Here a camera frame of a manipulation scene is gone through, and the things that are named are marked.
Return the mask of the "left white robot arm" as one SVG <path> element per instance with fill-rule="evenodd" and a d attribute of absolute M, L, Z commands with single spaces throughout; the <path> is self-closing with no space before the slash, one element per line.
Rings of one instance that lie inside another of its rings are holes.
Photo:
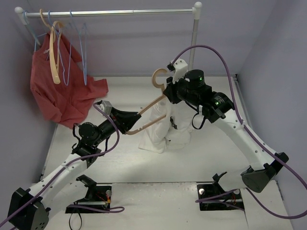
<path fill-rule="evenodd" d="M 98 157 L 113 150 L 101 151 L 98 145 L 113 133 L 125 134 L 141 118 L 137 112 L 111 108 L 105 113 L 94 104 L 106 120 L 100 125 L 90 122 L 78 124 L 77 145 L 53 172 L 40 182 L 24 190 L 17 189 L 11 198 L 7 218 L 19 230 L 43 230 L 59 212 L 78 199 L 90 201 L 96 195 L 95 181 L 83 174 Z"/>

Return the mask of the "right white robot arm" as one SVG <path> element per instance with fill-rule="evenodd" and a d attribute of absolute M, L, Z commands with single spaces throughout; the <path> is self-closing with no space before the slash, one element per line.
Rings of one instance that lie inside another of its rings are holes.
<path fill-rule="evenodd" d="M 166 79 L 163 94 L 172 104 L 184 101 L 193 108 L 203 120 L 222 130 L 244 154 L 249 166 L 239 170 L 238 176 L 228 172 L 214 176 L 213 194 L 224 197 L 230 190 L 248 188 L 261 193 L 266 185 L 278 174 L 289 158 L 284 153 L 277 153 L 268 146 L 261 147 L 262 140 L 253 131 L 247 131 L 247 125 L 240 123 L 233 102 L 222 92 L 215 92 L 204 80 L 202 70 L 188 71 L 175 81 Z"/>

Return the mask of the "white t shirt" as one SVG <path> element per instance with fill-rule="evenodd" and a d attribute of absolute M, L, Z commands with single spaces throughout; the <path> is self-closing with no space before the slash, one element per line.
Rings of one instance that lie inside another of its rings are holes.
<path fill-rule="evenodd" d="M 164 119 L 144 130 L 139 149 L 162 153 L 166 149 L 182 149 L 190 143 L 193 111 L 184 102 L 172 104 L 164 98 L 152 107 L 149 120 L 164 114 Z"/>

